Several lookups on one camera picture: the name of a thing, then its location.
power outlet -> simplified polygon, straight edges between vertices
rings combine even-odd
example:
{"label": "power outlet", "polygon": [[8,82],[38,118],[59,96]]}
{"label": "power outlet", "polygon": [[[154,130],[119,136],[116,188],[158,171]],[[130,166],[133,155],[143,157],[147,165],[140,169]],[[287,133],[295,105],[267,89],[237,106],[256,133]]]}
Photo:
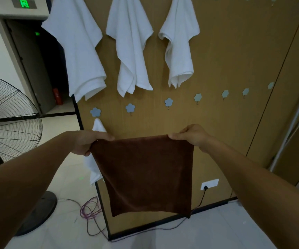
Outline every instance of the power outlet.
{"label": "power outlet", "polygon": [[205,188],[205,186],[207,186],[207,188],[212,188],[212,187],[215,187],[217,185],[218,185],[218,179],[207,181],[207,182],[201,183],[200,190],[203,190]]}

fan base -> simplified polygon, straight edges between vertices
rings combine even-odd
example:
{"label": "fan base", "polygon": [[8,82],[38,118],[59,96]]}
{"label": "fan base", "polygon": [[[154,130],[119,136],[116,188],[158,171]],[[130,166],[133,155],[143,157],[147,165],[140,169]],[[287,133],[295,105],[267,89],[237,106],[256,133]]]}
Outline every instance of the fan base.
{"label": "fan base", "polygon": [[53,192],[46,191],[15,236],[27,234],[41,226],[52,215],[56,204],[56,195]]}

pedestal fan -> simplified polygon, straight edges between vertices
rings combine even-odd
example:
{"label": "pedestal fan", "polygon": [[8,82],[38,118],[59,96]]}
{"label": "pedestal fan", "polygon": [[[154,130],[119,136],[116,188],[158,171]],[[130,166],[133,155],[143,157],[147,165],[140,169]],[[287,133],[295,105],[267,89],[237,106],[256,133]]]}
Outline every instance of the pedestal fan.
{"label": "pedestal fan", "polygon": [[[35,148],[42,134],[40,114],[20,90],[0,79],[0,165]],[[43,224],[56,207],[54,193],[46,191],[16,236]]]}

fire extinguisher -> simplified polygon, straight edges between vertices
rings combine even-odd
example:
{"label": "fire extinguisher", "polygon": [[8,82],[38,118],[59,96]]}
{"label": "fire extinguisher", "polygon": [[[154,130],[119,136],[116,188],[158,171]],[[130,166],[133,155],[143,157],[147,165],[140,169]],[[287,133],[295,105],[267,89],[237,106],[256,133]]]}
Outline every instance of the fire extinguisher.
{"label": "fire extinguisher", "polygon": [[60,96],[60,92],[59,89],[57,88],[53,88],[53,93],[54,93],[54,97],[55,97],[55,101],[57,105],[63,105],[61,96]]}

forearm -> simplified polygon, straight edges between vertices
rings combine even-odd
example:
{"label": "forearm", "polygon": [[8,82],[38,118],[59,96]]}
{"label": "forearm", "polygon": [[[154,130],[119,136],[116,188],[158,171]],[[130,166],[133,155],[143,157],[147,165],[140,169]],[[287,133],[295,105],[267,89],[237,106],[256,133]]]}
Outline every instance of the forearm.
{"label": "forearm", "polygon": [[3,236],[6,241],[0,239],[0,247],[4,247],[35,207],[72,144],[70,134],[63,133],[0,165],[0,233],[8,234]]}
{"label": "forearm", "polygon": [[299,247],[299,191],[215,138],[206,150],[244,208],[278,248]]}

